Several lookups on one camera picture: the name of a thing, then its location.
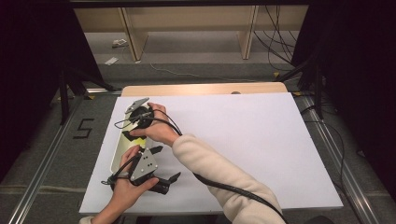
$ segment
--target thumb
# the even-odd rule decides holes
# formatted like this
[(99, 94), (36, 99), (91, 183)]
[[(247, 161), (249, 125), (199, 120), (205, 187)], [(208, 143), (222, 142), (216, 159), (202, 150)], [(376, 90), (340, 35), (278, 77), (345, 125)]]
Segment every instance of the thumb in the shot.
[(146, 136), (145, 129), (134, 129), (129, 132), (131, 136)]
[(141, 194), (143, 194), (146, 190), (154, 187), (158, 183), (158, 181), (160, 181), (160, 179), (158, 179), (157, 177), (153, 177), (146, 180), (146, 182), (137, 187), (137, 189), (140, 191)]

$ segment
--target person's left hand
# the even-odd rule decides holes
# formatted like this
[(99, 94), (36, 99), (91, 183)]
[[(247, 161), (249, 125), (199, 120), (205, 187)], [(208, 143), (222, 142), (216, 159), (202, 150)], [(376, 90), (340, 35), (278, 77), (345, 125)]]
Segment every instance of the person's left hand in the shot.
[[(136, 155), (138, 150), (139, 146), (129, 148), (121, 157), (120, 167)], [(128, 172), (131, 165), (131, 163), (127, 165), (123, 171)], [(158, 181), (158, 178), (153, 177), (140, 186), (134, 186), (128, 178), (119, 178), (114, 187), (110, 202), (91, 220), (91, 224), (113, 223), (125, 210), (132, 207), (146, 190), (154, 187)]]
[[(131, 159), (139, 150), (139, 146), (134, 146), (129, 148), (121, 157), (120, 166), (122, 166), (125, 162)], [(131, 168), (132, 163), (127, 165), (123, 171), (128, 172)], [(140, 186), (134, 186), (131, 184), (129, 179), (118, 179), (116, 182), (116, 186), (114, 188), (113, 196), (111, 197), (110, 203), (117, 204), (120, 209), (126, 210), (130, 208), (134, 203), (136, 203), (137, 199), (148, 189), (154, 187), (158, 178), (154, 177), (147, 180)]]

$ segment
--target finger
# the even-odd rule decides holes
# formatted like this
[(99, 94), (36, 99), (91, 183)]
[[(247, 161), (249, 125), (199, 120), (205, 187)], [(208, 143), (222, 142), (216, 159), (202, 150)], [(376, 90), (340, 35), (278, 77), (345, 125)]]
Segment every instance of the finger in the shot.
[(146, 136), (146, 129), (134, 129), (129, 132), (131, 136)]
[(136, 155), (137, 151), (139, 150), (139, 145), (130, 147), (125, 153), (122, 155), (123, 159), (129, 160), (132, 156)]
[(154, 187), (158, 181), (160, 181), (160, 179), (158, 179), (157, 177), (153, 177), (151, 179), (146, 180), (145, 183), (141, 184), (140, 186), (138, 186), (136, 188), (136, 191), (139, 194), (143, 194), (146, 190), (151, 189), (152, 187)]
[(162, 112), (166, 113), (166, 108), (163, 105), (158, 105), (154, 103), (148, 103), (148, 105), (152, 108), (152, 110), (161, 110)]
[[(122, 166), (125, 162), (131, 159), (134, 155), (136, 155), (137, 151), (139, 150), (139, 146), (130, 147), (122, 156), (120, 166)], [(131, 165), (125, 167), (125, 170), (128, 170)]]

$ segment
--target white table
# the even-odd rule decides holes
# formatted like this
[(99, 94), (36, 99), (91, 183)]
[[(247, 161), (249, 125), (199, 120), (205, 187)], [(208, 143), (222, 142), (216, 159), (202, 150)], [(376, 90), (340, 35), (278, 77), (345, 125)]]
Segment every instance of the white table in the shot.
[[(111, 197), (101, 184), (110, 175), (125, 108), (141, 97), (120, 97), (79, 212), (99, 213)], [(342, 202), (289, 93), (151, 96), (166, 105), (183, 133), (194, 133), (276, 194), (282, 209), (337, 208)], [(146, 192), (126, 211), (133, 216), (216, 214), (222, 211), (206, 186), (165, 147), (154, 155), (163, 178), (181, 172), (166, 195)]]

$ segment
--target hand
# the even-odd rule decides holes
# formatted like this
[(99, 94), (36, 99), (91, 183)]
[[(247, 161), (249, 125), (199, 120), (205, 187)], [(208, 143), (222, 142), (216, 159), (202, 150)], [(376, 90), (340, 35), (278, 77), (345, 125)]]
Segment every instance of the hand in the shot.
[[(165, 106), (156, 105), (154, 103), (148, 103), (148, 105), (152, 108), (152, 110), (154, 110), (154, 117), (156, 119), (164, 119), (169, 121), (168, 117), (165, 116)], [(146, 129), (135, 129), (130, 131), (129, 134), (132, 136), (147, 136), (154, 141), (165, 143), (169, 147), (171, 147), (175, 140), (179, 138), (178, 134), (175, 133), (175, 131), (169, 125), (158, 120), (154, 120)]]
[[(131, 159), (139, 150), (139, 146), (129, 148), (121, 157), (120, 166)], [(129, 171), (131, 163), (123, 171)], [(148, 189), (151, 189), (158, 183), (159, 179), (154, 177), (147, 180), (140, 186), (134, 186), (129, 179), (119, 178), (114, 188), (113, 196), (108, 205), (91, 220), (92, 224), (112, 223), (126, 209), (132, 207), (137, 199)]]

